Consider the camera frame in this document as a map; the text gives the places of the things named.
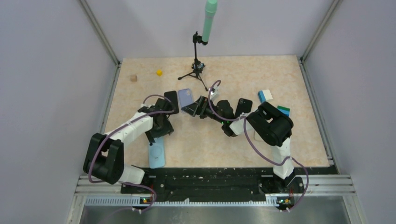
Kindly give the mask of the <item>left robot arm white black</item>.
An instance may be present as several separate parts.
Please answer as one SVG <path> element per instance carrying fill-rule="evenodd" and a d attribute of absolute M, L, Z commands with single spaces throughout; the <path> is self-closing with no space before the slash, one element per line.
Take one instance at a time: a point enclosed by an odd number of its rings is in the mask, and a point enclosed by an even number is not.
<path fill-rule="evenodd" d="M 142 104 L 132 118 L 105 134 L 95 133 L 89 142 L 83 171 L 91 183 L 131 183 L 139 193 L 149 189 L 150 181 L 143 169 L 124 163 L 124 149 L 145 134 L 149 143 L 173 133 L 169 116 L 178 109 L 165 96 L 153 105 Z"/>

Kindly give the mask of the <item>lilac phone case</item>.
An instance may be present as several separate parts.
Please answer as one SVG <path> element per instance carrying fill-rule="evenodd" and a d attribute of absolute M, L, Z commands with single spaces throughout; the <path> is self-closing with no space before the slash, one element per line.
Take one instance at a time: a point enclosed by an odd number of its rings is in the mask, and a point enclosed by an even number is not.
<path fill-rule="evenodd" d="M 180 108 L 188 106 L 194 102 L 192 91 L 189 88 L 181 89 L 177 92 L 180 103 Z"/>

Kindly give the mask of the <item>black smartphone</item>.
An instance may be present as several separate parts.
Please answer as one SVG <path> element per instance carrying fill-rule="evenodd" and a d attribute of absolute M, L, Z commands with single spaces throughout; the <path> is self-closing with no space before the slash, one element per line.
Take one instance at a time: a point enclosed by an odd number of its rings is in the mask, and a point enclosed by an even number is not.
<path fill-rule="evenodd" d="M 167 91 L 164 93 L 164 96 L 166 98 L 168 98 L 172 103 L 172 109 L 174 109 L 174 112 L 171 113 L 171 115 L 178 114 L 179 106 L 178 106 L 177 92 L 176 91 Z"/>

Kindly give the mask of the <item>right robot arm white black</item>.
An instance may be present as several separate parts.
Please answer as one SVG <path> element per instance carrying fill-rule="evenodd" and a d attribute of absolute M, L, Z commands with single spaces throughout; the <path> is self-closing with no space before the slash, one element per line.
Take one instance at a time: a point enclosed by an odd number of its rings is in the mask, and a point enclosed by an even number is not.
<path fill-rule="evenodd" d="M 269 102 L 263 102 L 250 113 L 242 113 L 236 117 L 227 100 L 216 105 L 207 97 L 200 98 L 184 107 L 182 111 L 201 119 L 211 118 L 222 124 L 223 132 L 229 137 L 254 130 L 265 143 L 271 146 L 273 159 L 267 159 L 274 165 L 274 187 L 279 192 L 287 192 L 293 185 L 295 177 L 292 157 L 290 155 L 290 138 L 294 126 L 292 120 Z"/>

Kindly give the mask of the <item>light blue phone case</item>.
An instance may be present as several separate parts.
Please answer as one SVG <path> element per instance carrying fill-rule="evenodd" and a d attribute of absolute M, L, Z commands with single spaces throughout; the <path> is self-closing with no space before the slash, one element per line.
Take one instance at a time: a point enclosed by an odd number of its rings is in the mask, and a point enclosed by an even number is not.
<path fill-rule="evenodd" d="M 151 169 L 165 166 L 164 137 L 156 138 L 154 143 L 148 145 L 148 162 Z"/>

